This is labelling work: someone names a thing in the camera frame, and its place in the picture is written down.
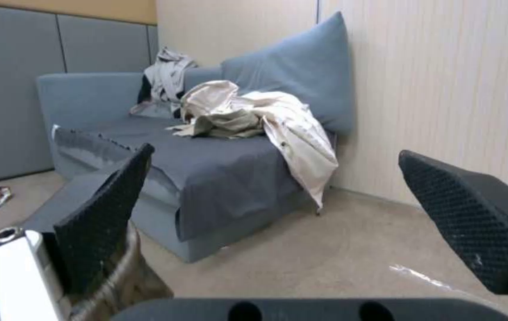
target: dark gray cloth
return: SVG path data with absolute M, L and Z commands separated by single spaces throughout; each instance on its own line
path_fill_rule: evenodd
M 248 214 L 279 207 L 294 193 L 305 193 L 290 175 L 280 152 L 266 136 L 239 140 L 173 136 L 174 119 L 125 117 L 82 131 L 60 128 L 56 144 L 90 151 L 156 149 L 152 164 L 180 191 L 177 234 L 181 241 Z

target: sofa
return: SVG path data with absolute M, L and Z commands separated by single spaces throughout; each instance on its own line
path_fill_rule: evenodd
M 337 135 L 349 133 L 353 122 L 349 53 L 345 23 L 338 12 L 307 32 L 285 39 L 277 45 L 227 59 L 216 67 L 187 70 L 184 90 L 188 91 L 205 81 L 225 79 L 236 83 L 241 91 L 291 93 L 309 105 L 315 118 L 330 133 L 332 145 L 335 145 Z M 71 179 L 104 169 L 133 152 L 125 142 L 133 143 L 131 146 L 140 146 L 141 142 L 130 140 L 130 136 L 144 136 L 145 130 L 165 132 L 157 129 L 158 123 L 148 119 L 130 119 L 128 122 L 131 124 L 125 126 L 125 118 L 137 98 L 141 79 L 142 73 L 53 74 L 37 79 L 45 130 L 50 138 L 50 151 L 58 173 Z M 61 130 L 54 129 L 54 125 L 69 128 L 66 136 Z M 114 128 L 114 134 L 120 132 L 123 142 L 109 139 L 106 133 L 113 132 Z M 211 144 L 213 140 L 203 138 L 202 142 Z M 183 215 L 179 215 L 181 189 L 158 166 L 158 170 L 149 172 L 141 197 L 133 210 L 135 225 L 185 262 L 209 256 L 310 200 L 309 195 L 292 179 L 284 159 L 266 137 L 223 144 L 250 144 L 248 146 L 254 147 L 266 144 L 266 154 L 261 156 L 270 157 L 267 164 L 273 166 L 264 175 L 270 177 L 270 184 L 266 183 L 264 188 L 256 186 L 254 189 L 258 194 L 252 195 L 258 197 L 259 203 L 265 203 L 264 206 L 254 204 L 247 210 L 247 215 L 233 216 L 230 213 L 215 228 L 205 229 L 199 234 L 181 235 L 180 223 L 185 220 Z M 153 167 L 158 156 L 163 157 L 178 147 L 176 144 L 167 146 L 168 148 L 155 146 L 157 151 L 153 156 Z M 241 150 L 246 157 L 241 157 L 240 153 L 234 155 L 236 161 L 248 158 L 250 165 L 257 165 L 260 155 L 249 155 L 249 148 Z M 260 180 L 248 177 L 253 175 L 244 170 L 247 167 L 229 170 L 231 173 L 228 174 L 223 166 L 215 166 L 222 175 L 240 181 L 246 189 Z M 243 202 L 248 201 L 248 193 L 249 190 L 242 193 Z M 206 205 L 212 200 L 218 202 L 219 198 L 215 194 L 203 197 L 199 205 Z M 217 215 L 215 211 L 208 214 Z M 192 219 L 202 220 L 200 224 L 211 223 L 210 217 L 201 215 Z

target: beige carpet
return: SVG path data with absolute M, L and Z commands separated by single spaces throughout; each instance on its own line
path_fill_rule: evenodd
M 63 180 L 52 172 L 3 183 L 15 197 L 0 221 L 21 221 Z M 321 217 L 298 211 L 195 264 L 144 235 L 142 249 L 176 296 L 461 297 L 508 313 L 508 296 L 489 293 L 422 210 L 337 189 Z

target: cubicle wall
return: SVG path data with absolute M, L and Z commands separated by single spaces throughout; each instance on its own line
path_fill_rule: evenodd
M 157 49 L 154 25 L 0 7 L 0 179 L 53 167 L 37 76 L 142 71 Z

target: sofa cushion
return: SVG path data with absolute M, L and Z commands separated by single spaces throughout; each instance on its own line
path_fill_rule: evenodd
M 282 42 L 222 63 L 223 79 L 240 93 L 283 91 L 309 104 L 325 129 L 352 127 L 352 89 L 347 31 L 341 13 Z

